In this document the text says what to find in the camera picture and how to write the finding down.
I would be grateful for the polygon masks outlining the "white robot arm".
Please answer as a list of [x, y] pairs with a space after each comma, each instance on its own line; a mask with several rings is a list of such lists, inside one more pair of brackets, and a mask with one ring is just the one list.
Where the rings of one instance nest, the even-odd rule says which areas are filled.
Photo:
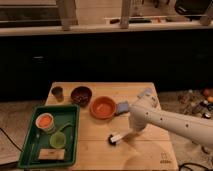
[[130, 128], [142, 131], [147, 124], [152, 124], [213, 149], [213, 120], [168, 112], [157, 106], [153, 93], [148, 89], [141, 92], [129, 108]]

